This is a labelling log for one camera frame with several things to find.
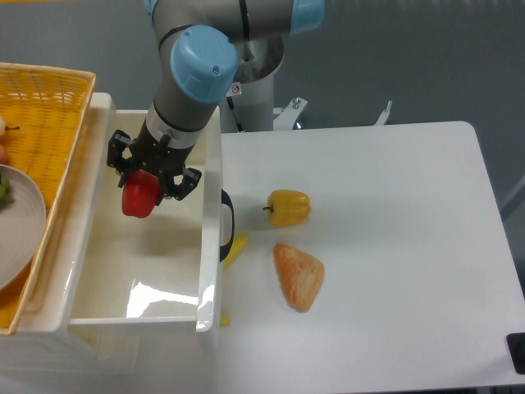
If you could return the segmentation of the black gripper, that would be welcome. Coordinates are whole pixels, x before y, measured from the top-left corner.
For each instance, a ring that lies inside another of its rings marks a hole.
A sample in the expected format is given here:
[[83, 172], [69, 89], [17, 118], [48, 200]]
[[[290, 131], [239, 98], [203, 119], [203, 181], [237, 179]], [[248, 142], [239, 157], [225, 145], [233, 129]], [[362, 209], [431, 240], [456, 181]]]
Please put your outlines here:
[[124, 131], [115, 130], [107, 143], [107, 165], [119, 174], [119, 188], [138, 170], [156, 176], [160, 186], [156, 205], [160, 205], [164, 199], [181, 201], [197, 188], [201, 171], [184, 166], [192, 149], [175, 149], [168, 142], [157, 140], [144, 121], [135, 140]]

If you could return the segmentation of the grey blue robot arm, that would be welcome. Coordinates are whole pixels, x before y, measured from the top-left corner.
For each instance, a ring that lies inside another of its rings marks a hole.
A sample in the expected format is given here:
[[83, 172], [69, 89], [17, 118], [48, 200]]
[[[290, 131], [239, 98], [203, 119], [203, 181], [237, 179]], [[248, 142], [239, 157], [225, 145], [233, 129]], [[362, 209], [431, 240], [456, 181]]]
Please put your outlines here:
[[136, 138], [117, 130], [107, 165], [119, 175], [122, 210], [140, 215], [182, 200], [201, 172], [185, 161], [240, 65], [236, 44], [316, 29], [323, 1], [147, 1], [162, 81]]

